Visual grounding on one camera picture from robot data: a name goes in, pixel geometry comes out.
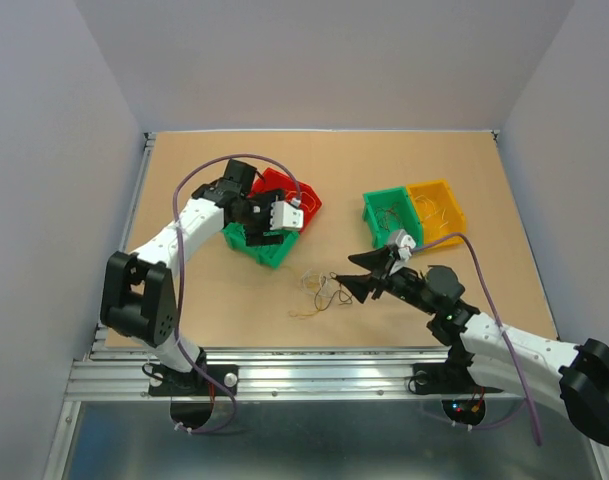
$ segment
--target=green bin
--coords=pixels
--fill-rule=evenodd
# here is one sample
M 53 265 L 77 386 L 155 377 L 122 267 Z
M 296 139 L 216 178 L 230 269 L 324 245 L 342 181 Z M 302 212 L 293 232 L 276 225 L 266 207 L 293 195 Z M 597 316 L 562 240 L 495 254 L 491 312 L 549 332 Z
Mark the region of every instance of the green bin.
M 229 223 L 222 230 L 226 243 L 233 250 L 239 250 L 253 257 L 260 265 L 268 265 L 271 268 L 280 266 L 288 252 L 291 251 L 300 234 L 287 230 L 279 230 L 274 235 L 284 235 L 284 242 L 280 245 L 266 245 L 262 247 L 248 247 L 244 237 L 244 227 L 239 223 Z
M 405 187 L 365 193 L 362 218 L 373 235 L 373 247 L 386 245 L 391 232 L 403 228 L 417 246 L 423 245 L 422 224 Z

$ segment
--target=yellow bin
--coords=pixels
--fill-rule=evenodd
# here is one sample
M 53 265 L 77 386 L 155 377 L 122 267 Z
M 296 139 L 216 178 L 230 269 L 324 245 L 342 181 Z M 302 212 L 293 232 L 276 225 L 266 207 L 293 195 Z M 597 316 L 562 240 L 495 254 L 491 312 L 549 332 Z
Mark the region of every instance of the yellow bin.
M 424 232 L 424 245 L 453 232 L 466 232 L 466 217 L 457 204 L 446 180 L 414 183 L 406 186 Z M 459 237 L 450 238 L 434 248 L 462 243 Z

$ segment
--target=red bin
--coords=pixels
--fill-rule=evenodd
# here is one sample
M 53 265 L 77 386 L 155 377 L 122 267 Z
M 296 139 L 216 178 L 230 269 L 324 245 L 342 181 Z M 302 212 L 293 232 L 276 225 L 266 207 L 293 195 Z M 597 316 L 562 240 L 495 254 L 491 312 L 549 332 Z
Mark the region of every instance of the red bin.
M 251 194 L 263 193 L 269 190 L 281 188 L 286 194 L 286 200 L 291 200 L 297 195 L 295 183 L 288 175 L 278 172 L 277 170 L 273 170 L 269 167 L 264 170 L 262 176 L 264 177 L 263 179 L 258 178 L 255 180 L 255 183 L 253 183 Z M 322 206 L 322 201 L 310 185 L 302 182 L 299 182 L 299 184 L 300 190 L 302 191 L 302 204 L 300 205 L 300 208 L 304 211 L 304 226 L 300 231 L 301 233 L 306 230 L 309 222 Z

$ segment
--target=white plastic part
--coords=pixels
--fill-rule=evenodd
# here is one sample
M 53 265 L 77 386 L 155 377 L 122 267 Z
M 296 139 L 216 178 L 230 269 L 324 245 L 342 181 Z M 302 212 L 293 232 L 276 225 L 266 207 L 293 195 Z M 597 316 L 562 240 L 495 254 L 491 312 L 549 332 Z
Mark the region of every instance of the white plastic part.
M 184 355 L 182 355 L 180 347 L 177 345 L 177 341 L 175 340 L 175 333 L 171 333 L 166 341 L 157 348 L 153 348 L 137 338 L 133 337 L 133 340 L 146 347 L 149 352 L 159 359 L 162 365 L 165 365 L 168 368 L 172 368 L 173 370 L 177 370 L 178 372 L 182 373 L 190 372 L 193 368 L 191 367 L 191 364 L 186 361 Z M 184 350 L 186 350 L 186 353 L 188 353 L 188 356 L 193 360 L 196 360 L 197 356 L 200 354 L 200 347 L 195 345 L 181 333 L 180 341 L 182 342 Z
M 388 238 L 387 245 L 398 247 L 397 253 L 400 256 L 399 260 L 396 260 L 391 268 L 391 275 L 406 266 L 412 256 L 411 250 L 415 248 L 417 243 L 413 240 L 406 230 L 396 230 Z
M 271 205 L 271 230 L 301 230 L 304 212 L 284 200 Z
M 224 210 L 210 200 L 190 199 L 180 213 L 179 225 L 184 239 L 184 261 L 188 262 L 208 238 L 224 228 Z M 169 223 L 148 243 L 134 250 L 139 259 L 148 263 L 163 262 L 173 278 L 179 272 L 175 226 L 175 222 Z
M 152 365 L 148 365 L 148 364 L 144 364 L 144 366 L 142 367 L 149 375 L 153 373 L 153 367 Z M 164 379 L 163 375 L 156 375 L 155 377 L 151 377 L 148 380 L 148 383 L 151 387 L 159 387 L 162 384 L 162 380 L 158 380 L 159 378 L 162 378 L 162 380 Z
M 515 348 L 534 400 L 566 416 L 560 399 L 560 367 L 570 366 L 577 357 L 576 345 L 558 342 L 505 325 Z M 495 387 L 524 396 L 524 390 L 513 365 L 502 332 L 489 315 L 481 313 L 466 323 L 460 335 L 464 348 L 475 354 L 468 372 L 478 385 Z

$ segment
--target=screw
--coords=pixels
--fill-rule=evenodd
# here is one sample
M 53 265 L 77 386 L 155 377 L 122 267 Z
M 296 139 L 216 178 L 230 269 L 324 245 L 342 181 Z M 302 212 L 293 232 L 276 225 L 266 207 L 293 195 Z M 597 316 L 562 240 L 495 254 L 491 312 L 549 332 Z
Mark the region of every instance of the screw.
M 235 375 L 233 372 L 229 372 L 224 375 L 224 385 L 226 385 L 228 388 L 237 385 L 237 375 Z
M 415 377 L 415 383 L 417 383 L 418 385 L 422 386 L 422 385 L 426 385 L 428 383 L 428 375 L 426 374 L 425 371 L 420 370 L 418 371 L 415 375 L 413 375 Z

